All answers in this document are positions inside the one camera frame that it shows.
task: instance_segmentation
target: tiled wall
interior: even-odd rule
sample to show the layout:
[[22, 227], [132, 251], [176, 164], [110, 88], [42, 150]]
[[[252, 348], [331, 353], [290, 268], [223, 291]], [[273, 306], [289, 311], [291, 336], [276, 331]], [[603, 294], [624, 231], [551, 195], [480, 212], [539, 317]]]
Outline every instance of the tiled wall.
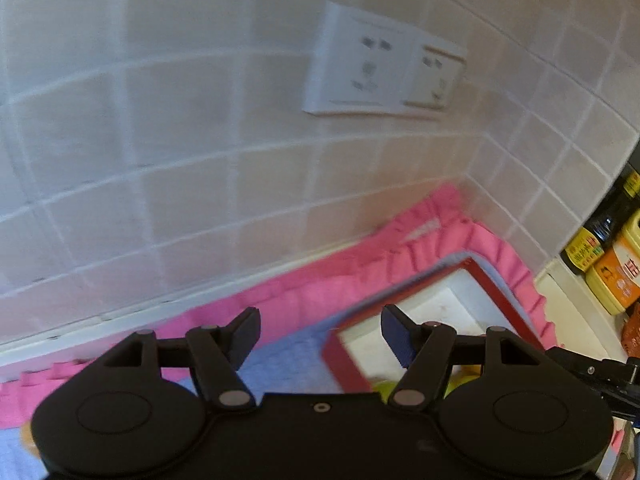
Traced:
[[324, 1], [1, 0], [0, 343], [357, 237], [443, 179], [539, 269], [637, 139], [640, 0], [332, 0], [468, 47], [440, 124], [300, 111]]

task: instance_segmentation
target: open box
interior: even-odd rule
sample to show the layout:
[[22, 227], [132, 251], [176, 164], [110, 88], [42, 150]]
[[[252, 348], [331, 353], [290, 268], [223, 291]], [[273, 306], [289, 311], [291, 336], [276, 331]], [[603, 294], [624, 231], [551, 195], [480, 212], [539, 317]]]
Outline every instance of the open box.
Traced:
[[322, 358], [345, 393], [370, 391], [380, 379], [404, 374], [380, 330], [380, 313], [396, 304], [416, 323], [439, 321], [462, 335], [504, 326], [544, 351], [526, 319], [472, 258], [372, 300], [332, 330]]

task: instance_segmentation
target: soy sauce bottle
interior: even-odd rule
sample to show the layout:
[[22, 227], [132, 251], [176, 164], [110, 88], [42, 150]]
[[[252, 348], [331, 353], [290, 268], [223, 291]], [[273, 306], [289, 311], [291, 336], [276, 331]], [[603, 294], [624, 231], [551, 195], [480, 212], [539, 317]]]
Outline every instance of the soy sauce bottle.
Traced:
[[574, 274], [583, 274], [613, 244], [631, 213], [640, 207], [640, 174], [631, 166], [619, 177], [560, 257]]

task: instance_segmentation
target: pink ruffled fabric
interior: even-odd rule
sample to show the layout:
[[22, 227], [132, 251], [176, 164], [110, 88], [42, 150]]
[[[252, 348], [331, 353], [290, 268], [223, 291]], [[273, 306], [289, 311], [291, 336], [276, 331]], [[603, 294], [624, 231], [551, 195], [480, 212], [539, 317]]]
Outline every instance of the pink ruffled fabric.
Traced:
[[[425, 224], [433, 229], [417, 238]], [[462, 214], [460, 194], [445, 184], [382, 229], [358, 244], [305, 267], [253, 286], [239, 294], [191, 309], [159, 326], [159, 338], [182, 337], [202, 324], [224, 325], [247, 306], [260, 309], [265, 345], [312, 325], [435, 266], [450, 254], [471, 251], [500, 273], [524, 307], [545, 348], [558, 344], [553, 323], [545, 318], [545, 298], [533, 286], [533, 275], [515, 250], [482, 224]], [[24, 373], [0, 384], [0, 428], [29, 420], [40, 401], [86, 364], [56, 364], [48, 370]], [[188, 372], [163, 370], [180, 380]]]

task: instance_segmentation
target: white wall socket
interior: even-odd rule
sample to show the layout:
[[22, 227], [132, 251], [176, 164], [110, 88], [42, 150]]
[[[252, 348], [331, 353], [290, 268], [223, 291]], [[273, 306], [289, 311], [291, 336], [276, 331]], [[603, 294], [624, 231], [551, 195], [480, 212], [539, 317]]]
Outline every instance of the white wall socket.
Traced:
[[450, 102], [465, 57], [413, 25], [327, 2], [303, 109], [433, 118]]

